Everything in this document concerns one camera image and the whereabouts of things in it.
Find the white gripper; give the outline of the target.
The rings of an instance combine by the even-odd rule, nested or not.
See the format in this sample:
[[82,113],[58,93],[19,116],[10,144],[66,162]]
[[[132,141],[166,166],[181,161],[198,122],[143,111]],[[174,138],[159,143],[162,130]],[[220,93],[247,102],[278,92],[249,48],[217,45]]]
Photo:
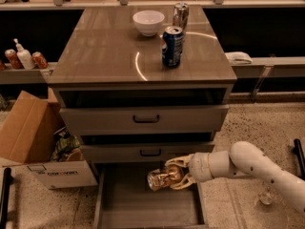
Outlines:
[[171,188],[174,190],[182,190],[190,187],[196,182],[206,182],[213,179],[209,165],[208,153],[195,153],[188,156],[179,156],[169,159],[165,162],[165,166],[175,165],[182,168],[189,167],[190,174],[185,176],[176,176],[173,178]]

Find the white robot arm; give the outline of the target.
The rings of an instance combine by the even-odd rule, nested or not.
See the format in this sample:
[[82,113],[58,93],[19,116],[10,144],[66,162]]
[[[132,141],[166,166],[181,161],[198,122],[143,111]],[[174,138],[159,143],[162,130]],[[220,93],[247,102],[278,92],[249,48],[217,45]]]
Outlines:
[[228,151],[172,158],[165,165],[189,169],[185,176],[187,182],[176,184],[175,190],[219,177],[252,176],[271,185],[297,212],[305,215],[305,181],[280,168],[250,142],[238,141]]

